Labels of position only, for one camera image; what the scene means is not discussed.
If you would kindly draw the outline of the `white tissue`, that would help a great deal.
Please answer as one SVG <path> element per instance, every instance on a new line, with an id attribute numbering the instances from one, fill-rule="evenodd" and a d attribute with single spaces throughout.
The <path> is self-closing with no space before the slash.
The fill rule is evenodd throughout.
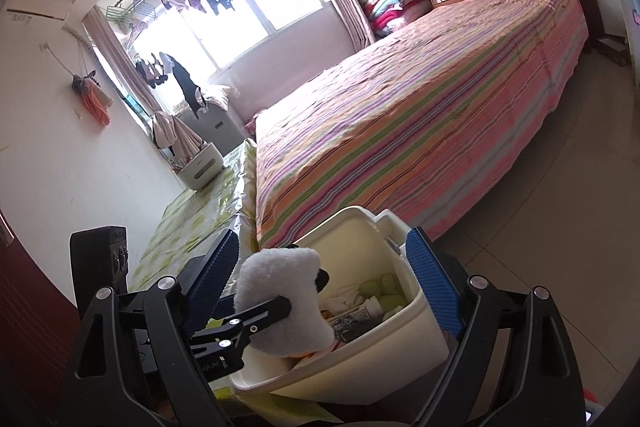
<path id="1" fill-rule="evenodd" d="M 336 317 L 351 309 L 362 305 L 364 298 L 360 294 L 358 285 L 350 285 L 341 288 L 337 294 L 332 297 L 324 298 L 320 303 L 322 312 L 329 312 L 332 317 Z"/>

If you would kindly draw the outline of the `dark brown bottle white cap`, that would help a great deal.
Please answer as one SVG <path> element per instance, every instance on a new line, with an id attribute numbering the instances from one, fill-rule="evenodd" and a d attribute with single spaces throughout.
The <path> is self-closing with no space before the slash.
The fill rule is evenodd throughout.
<path id="1" fill-rule="evenodd" d="M 373 329 L 382 322 L 384 310 L 375 296 L 363 301 L 357 308 L 329 319 L 328 323 L 337 335 L 355 335 L 356 332 L 364 332 Z"/>

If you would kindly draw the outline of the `white plastic trash bin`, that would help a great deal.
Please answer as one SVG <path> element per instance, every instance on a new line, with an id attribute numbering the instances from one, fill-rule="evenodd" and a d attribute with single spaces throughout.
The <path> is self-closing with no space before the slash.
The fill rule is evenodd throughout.
<path id="1" fill-rule="evenodd" d="M 444 363 L 447 340 L 409 265 L 408 233 L 388 210 L 348 207 L 293 247 L 245 259 L 235 311 L 283 297 L 291 312 L 250 337 L 234 391 L 367 405 Z"/>

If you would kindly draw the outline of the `yellow checkered tablecloth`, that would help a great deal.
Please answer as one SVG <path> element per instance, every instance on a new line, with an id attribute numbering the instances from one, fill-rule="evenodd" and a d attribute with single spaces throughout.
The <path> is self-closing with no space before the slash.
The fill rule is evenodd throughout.
<path id="1" fill-rule="evenodd" d="M 190 259 L 208 253 L 224 230 L 239 239 L 239 263 L 258 251 L 257 145 L 246 139 L 224 156 L 224 170 L 200 191 L 184 190 L 163 213 L 136 269 L 130 291 L 144 291 L 164 275 L 174 277 Z"/>

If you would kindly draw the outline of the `white round pot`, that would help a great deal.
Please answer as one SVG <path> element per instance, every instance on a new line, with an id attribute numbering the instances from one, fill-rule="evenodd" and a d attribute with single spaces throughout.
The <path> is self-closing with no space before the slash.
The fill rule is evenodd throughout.
<path id="1" fill-rule="evenodd" d="M 200 191 L 224 170 L 224 158 L 213 143 L 207 143 L 179 172 L 178 178 L 190 190 Z"/>

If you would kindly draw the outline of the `beige tied curtain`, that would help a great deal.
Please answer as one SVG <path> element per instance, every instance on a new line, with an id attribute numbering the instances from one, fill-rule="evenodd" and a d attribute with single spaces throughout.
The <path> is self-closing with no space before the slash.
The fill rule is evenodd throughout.
<path id="1" fill-rule="evenodd" d="M 153 140 L 160 150 L 170 150 L 172 156 L 188 162 L 203 150 L 201 135 L 174 115 L 155 112 L 152 116 Z"/>

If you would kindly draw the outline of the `white washing machine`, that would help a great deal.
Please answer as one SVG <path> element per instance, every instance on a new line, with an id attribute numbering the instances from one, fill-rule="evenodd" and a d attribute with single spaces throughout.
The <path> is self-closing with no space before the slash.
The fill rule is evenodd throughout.
<path id="1" fill-rule="evenodd" d="M 214 103 L 194 115 L 192 109 L 183 109 L 178 118 L 207 143 L 213 143 L 222 156 L 237 148 L 247 137 L 244 122 L 232 106 L 222 109 Z"/>

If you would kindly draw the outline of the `striped pink bed cover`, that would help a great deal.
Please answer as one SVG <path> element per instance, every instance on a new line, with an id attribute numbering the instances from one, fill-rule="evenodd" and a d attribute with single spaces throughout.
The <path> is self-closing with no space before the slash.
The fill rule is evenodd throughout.
<path id="1" fill-rule="evenodd" d="M 465 0 L 305 82 L 256 118 L 258 244 L 350 206 L 442 236 L 558 107 L 588 37 L 579 0 Z"/>

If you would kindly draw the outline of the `white air conditioner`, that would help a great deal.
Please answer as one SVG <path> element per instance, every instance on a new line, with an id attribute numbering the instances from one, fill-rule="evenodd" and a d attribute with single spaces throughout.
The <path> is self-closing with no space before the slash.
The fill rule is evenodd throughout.
<path id="1" fill-rule="evenodd" d="M 2 11 L 17 17 L 39 17 L 63 23 L 72 0 L 4 0 Z"/>

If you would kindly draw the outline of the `pink striped right curtain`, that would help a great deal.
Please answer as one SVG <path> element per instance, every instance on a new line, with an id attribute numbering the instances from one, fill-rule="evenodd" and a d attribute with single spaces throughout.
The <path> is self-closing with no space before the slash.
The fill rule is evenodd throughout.
<path id="1" fill-rule="evenodd" d="M 333 0 L 355 52 L 375 43 L 375 36 L 358 0 Z"/>

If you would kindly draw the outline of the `orange cloth on wall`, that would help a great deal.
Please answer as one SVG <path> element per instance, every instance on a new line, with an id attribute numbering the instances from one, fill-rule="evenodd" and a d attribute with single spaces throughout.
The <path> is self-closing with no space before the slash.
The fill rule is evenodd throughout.
<path id="1" fill-rule="evenodd" d="M 99 86 L 93 76 L 94 74 L 84 77 L 73 75 L 72 89 L 91 116 L 103 127 L 107 127 L 111 124 L 108 109 L 113 105 L 113 99 Z"/>

